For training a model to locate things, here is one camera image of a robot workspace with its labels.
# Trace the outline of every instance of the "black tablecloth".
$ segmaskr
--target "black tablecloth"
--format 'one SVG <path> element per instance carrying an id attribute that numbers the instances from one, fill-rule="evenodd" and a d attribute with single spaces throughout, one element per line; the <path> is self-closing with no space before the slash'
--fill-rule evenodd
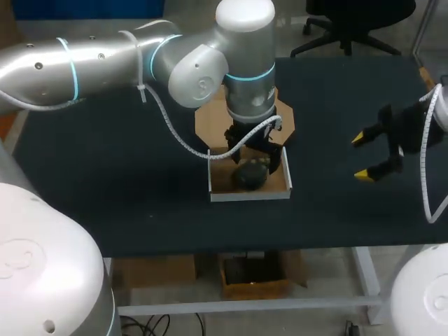
<path id="1" fill-rule="evenodd" d="M 135 89 L 31 114 L 15 157 L 42 198 L 110 257 L 448 242 L 447 216 L 425 220 L 418 156 L 380 183 L 353 177 L 388 151 L 384 139 L 358 150 L 351 140 L 383 105 L 425 93 L 412 60 L 278 59 L 276 85 L 295 115 L 290 200 L 211 204 L 207 162 L 176 142 L 153 100 L 143 105 Z M 205 152 L 194 113 L 158 92 L 181 136 Z M 448 192 L 447 147 L 427 157 L 433 206 Z"/>

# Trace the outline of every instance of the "chair wheel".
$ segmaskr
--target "chair wheel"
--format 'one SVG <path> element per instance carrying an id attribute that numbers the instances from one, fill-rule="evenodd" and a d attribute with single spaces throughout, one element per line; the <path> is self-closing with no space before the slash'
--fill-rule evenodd
<path id="1" fill-rule="evenodd" d="M 311 35 L 311 26 L 309 24 L 306 24 L 303 26 L 302 34 L 304 35 Z"/>

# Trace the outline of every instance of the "concrete floor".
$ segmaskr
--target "concrete floor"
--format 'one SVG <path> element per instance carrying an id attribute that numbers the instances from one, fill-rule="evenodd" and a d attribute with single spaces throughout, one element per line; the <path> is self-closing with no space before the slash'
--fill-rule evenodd
<path id="1" fill-rule="evenodd" d="M 185 32 L 194 32 L 211 25 L 214 21 L 214 10 L 219 0 L 166 0 L 165 17 L 174 21 Z M 277 56 L 289 56 L 291 49 L 315 39 L 323 31 L 314 28 L 311 36 L 302 35 L 302 25 L 306 20 L 305 0 L 275 0 L 277 12 Z M 442 0 L 442 7 L 446 8 L 448 0 Z M 419 21 L 423 14 L 426 0 L 417 0 L 417 10 L 408 19 L 385 29 L 372 33 L 373 36 L 390 43 L 404 53 L 409 53 L 416 35 Z M 424 42 L 428 50 L 448 47 L 446 39 L 441 34 L 446 29 L 438 29 L 439 25 L 446 26 L 448 10 L 442 10 L 437 15 L 435 24 L 431 25 L 429 37 Z M 78 21 L 43 21 L 19 22 L 24 35 L 29 39 L 54 38 L 55 34 L 69 38 L 91 34 L 107 34 L 119 29 L 133 29 L 146 23 L 147 20 L 78 20 Z M 355 45 L 353 54 L 371 55 L 380 53 L 369 47 Z M 341 55 L 338 45 L 334 43 L 317 50 L 307 52 L 304 56 Z M 21 124 L 26 115 L 18 119 L 15 129 L 6 145 L 11 151 L 15 139 L 20 133 Z M 404 251 L 403 246 L 371 248 L 374 265 L 380 281 L 391 273 L 399 257 Z M 314 297 L 331 295 L 359 295 L 360 284 L 354 272 L 353 260 L 343 248 L 318 249 L 304 251 L 304 258 L 309 266 L 308 289 L 298 288 L 294 296 Z M 219 300 L 219 283 L 208 278 L 200 279 L 195 285 L 170 288 L 152 288 L 134 290 L 133 304 L 148 304 L 152 302 L 188 302 Z M 381 326 L 370 326 L 364 309 L 312 309 L 292 311 L 259 311 L 239 313 L 219 313 L 203 315 L 206 332 L 209 336 L 224 335 L 303 335 L 303 336 L 340 336 L 347 319 L 362 326 L 364 336 L 394 336 L 390 323 Z M 200 335 L 200 325 L 196 317 L 178 315 L 171 317 L 171 327 L 167 336 Z"/>
<path id="2" fill-rule="evenodd" d="M 380 283 L 392 273 L 406 246 L 371 248 L 372 259 Z M 292 297 L 332 297 L 362 295 L 354 260 L 347 248 L 321 248 L 303 251 L 309 271 L 308 288 L 296 286 Z M 221 300 L 221 284 L 217 273 L 203 274 L 189 286 L 134 289 L 130 303 L 152 305 L 180 302 L 211 302 Z M 361 327 L 362 336 L 395 336 L 390 321 L 371 326 L 365 308 L 306 309 L 286 311 L 248 311 L 203 314 L 209 336 L 342 336 L 346 320 Z M 147 318 L 138 320 L 145 323 Z M 157 327 L 158 335 L 164 330 Z M 137 329 L 128 335 L 140 336 Z M 171 316 L 167 336 L 200 336 L 200 325 L 193 314 Z"/>

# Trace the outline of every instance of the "white cable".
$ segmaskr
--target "white cable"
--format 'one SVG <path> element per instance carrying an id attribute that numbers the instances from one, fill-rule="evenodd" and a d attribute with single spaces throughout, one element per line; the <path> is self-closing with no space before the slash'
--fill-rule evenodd
<path id="1" fill-rule="evenodd" d="M 40 105 L 33 105 L 33 104 L 25 103 L 24 101 L 20 101 L 19 99 L 16 99 L 1 90 L 0 90 L 0 97 L 4 98 L 8 103 L 10 103 L 14 106 L 20 107 L 21 109 L 24 109 L 24 110 L 31 110 L 31 111 L 55 111 L 55 110 L 59 110 L 59 109 L 65 109 L 66 107 L 77 104 L 84 100 L 84 99 L 77 99 L 77 100 L 71 100 L 71 101 L 68 101 L 67 103 L 58 104 L 58 105 L 40 106 Z"/>
<path id="2" fill-rule="evenodd" d="M 141 101 L 143 103 L 146 103 L 145 85 L 143 84 L 143 55 L 141 54 L 139 41 L 133 35 L 133 33 L 129 32 L 127 30 L 120 30 L 119 33 L 126 35 L 134 43 L 135 50 L 137 51 L 137 59 L 138 59 L 138 69 L 137 69 L 138 74 L 137 74 L 137 76 L 139 79 L 139 84 L 137 85 L 137 89 L 139 89 L 139 91 L 140 91 Z"/>
<path id="3" fill-rule="evenodd" d="M 429 207 L 429 198 L 428 198 L 428 186 L 426 185 L 426 146 L 428 144 L 428 136 L 429 136 L 429 127 L 431 126 L 431 119 L 433 117 L 433 112 L 435 108 L 435 104 L 439 97 L 440 91 L 442 89 L 441 84 L 437 84 L 429 94 L 420 98 L 420 102 L 424 102 L 428 100 L 428 98 L 432 95 L 428 112 L 426 114 L 425 125 L 423 127 L 423 137 L 421 139 L 421 150 L 420 150 L 420 179 L 421 179 L 421 191 L 423 193 L 423 206 L 425 209 L 426 219 L 429 223 L 434 223 L 445 210 L 448 205 L 448 196 L 445 197 L 443 202 L 435 211 L 434 215 L 431 215 L 431 209 Z"/>
<path id="4" fill-rule="evenodd" d="M 221 160 L 221 159 L 225 159 L 230 157 L 233 153 L 235 153 L 236 151 L 238 151 L 256 132 L 258 132 L 259 130 L 261 130 L 262 128 L 268 126 L 270 123 L 272 123 L 273 121 L 275 121 L 275 126 L 274 128 L 277 130 L 280 128 L 281 126 L 281 116 L 280 115 L 273 115 L 272 117 L 262 121 L 259 125 L 257 125 L 254 129 L 252 129 L 248 134 L 246 134 L 246 136 L 241 139 L 241 141 L 239 143 L 237 143 L 237 145 L 235 147 L 233 147 L 231 150 L 229 150 L 228 152 L 224 153 L 224 154 L 220 154 L 220 155 L 207 155 L 207 154 L 203 154 L 200 153 L 196 150 L 194 150 L 193 148 L 189 147 L 188 144 L 185 143 L 184 140 L 182 140 L 182 138 L 177 134 L 176 130 L 173 128 L 173 125 L 171 124 L 171 121 L 169 120 L 169 117 L 167 115 L 167 111 L 165 110 L 165 107 L 163 106 L 162 102 L 160 101 L 159 95 L 152 89 L 151 86 L 149 86 L 148 84 L 145 84 L 146 89 L 152 94 L 152 96 L 154 97 L 154 100 L 157 102 L 157 105 L 159 106 L 160 112 L 162 112 L 163 118 L 165 119 L 165 122 L 169 128 L 169 130 L 171 131 L 171 133 L 173 134 L 173 136 L 176 138 L 176 140 L 189 152 L 191 152 L 192 154 L 198 156 L 199 158 L 202 159 L 206 159 L 206 160 Z"/>

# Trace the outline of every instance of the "black office chair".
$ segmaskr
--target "black office chair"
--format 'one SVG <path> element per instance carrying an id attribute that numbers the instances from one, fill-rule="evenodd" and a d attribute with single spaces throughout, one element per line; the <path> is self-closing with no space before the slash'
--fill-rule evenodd
<path id="1" fill-rule="evenodd" d="M 394 47 L 371 37 L 373 29 L 388 27 L 409 17 L 415 0 L 307 0 L 307 12 L 324 15 L 329 21 L 307 19 L 303 34 L 311 34 L 311 25 L 324 28 L 325 34 L 291 51 L 291 57 L 333 42 L 340 42 L 344 54 L 351 56 L 351 43 L 358 42 L 392 55 L 401 55 Z"/>

